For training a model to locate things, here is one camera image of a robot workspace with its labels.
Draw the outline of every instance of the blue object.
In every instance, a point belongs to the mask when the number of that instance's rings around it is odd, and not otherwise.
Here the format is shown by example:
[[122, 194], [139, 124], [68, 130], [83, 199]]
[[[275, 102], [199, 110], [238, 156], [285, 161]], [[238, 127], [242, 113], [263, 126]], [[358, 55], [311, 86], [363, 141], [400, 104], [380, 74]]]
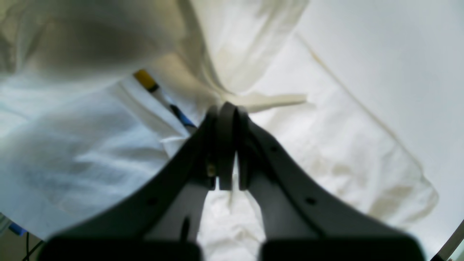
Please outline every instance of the blue object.
[[171, 110], [173, 110], [176, 117], [180, 120], [180, 122], [182, 122], [184, 126], [190, 126], [190, 127], [196, 128], [195, 124], [193, 124], [193, 122], [191, 122], [187, 118], [187, 116], [185, 116], [185, 114], [182, 113], [182, 111], [176, 105], [171, 105], [170, 107], [171, 107]]
[[27, 232], [24, 228], [20, 227], [16, 223], [11, 223], [9, 228], [13, 233], [17, 234], [18, 236], [22, 236], [25, 232]]

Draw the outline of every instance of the crumpled cloth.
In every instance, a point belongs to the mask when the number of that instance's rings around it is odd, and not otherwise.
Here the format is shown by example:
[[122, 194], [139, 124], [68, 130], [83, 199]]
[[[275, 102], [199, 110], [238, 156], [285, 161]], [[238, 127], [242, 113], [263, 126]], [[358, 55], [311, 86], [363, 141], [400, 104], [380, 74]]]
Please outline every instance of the crumpled cloth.
[[[246, 105], [325, 189], [407, 229], [438, 195], [294, 34], [306, 5], [5, 2], [0, 212], [47, 238], [156, 175], [189, 134], [131, 76], [144, 67], [195, 124], [213, 104]], [[260, 215], [247, 192], [209, 193], [198, 235], [206, 258], [254, 260]]]

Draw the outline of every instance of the screw hole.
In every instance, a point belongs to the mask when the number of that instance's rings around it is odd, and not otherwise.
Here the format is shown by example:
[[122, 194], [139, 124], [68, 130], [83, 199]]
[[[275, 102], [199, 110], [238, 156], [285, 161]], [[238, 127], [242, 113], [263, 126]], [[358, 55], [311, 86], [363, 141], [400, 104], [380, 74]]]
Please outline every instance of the screw hole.
[[147, 200], [147, 205], [149, 206], [156, 205], [157, 203], [158, 203], [158, 199], [155, 197], [151, 197]]
[[312, 198], [312, 197], [307, 197], [306, 198], [306, 203], [308, 203], [309, 205], [316, 205], [316, 199]]

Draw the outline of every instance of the white fabric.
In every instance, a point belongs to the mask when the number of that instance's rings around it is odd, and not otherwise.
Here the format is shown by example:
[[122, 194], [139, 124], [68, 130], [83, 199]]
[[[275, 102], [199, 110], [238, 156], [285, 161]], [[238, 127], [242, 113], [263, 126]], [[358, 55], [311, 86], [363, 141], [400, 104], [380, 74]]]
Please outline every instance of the white fabric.
[[464, 217], [462, 1], [312, 0], [297, 32], [440, 195], [411, 231], [431, 259]]
[[[188, 138], [130, 76], [142, 65], [196, 124], [224, 100], [258, 111], [308, 95], [304, 104], [251, 117], [322, 186], [364, 213], [407, 228], [435, 205], [419, 165], [292, 36], [306, 1], [195, 1], [200, 25], [191, 6], [174, 1], [38, 2], [16, 6], [22, 16], [4, 20], [24, 19], [36, 31], [17, 29], [23, 36], [9, 43], [22, 51], [0, 87], [0, 212], [37, 236], [130, 195]], [[247, 25], [253, 30], [241, 30]], [[228, 92], [250, 90], [246, 97]], [[263, 240], [249, 194], [208, 194], [198, 236], [207, 259], [254, 260]]]

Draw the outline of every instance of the black cable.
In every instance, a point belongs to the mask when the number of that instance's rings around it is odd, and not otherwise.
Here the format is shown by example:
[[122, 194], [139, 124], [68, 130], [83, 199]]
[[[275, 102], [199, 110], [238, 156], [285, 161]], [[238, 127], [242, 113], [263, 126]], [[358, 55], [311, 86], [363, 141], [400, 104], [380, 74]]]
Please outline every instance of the black cable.
[[26, 233], [26, 257], [27, 261], [29, 261], [29, 232]]
[[29, 257], [37, 250], [44, 241], [41, 240], [37, 245], [35, 245], [29, 252], [29, 232], [26, 234], [26, 257], [23, 258], [23, 261], [29, 261]]

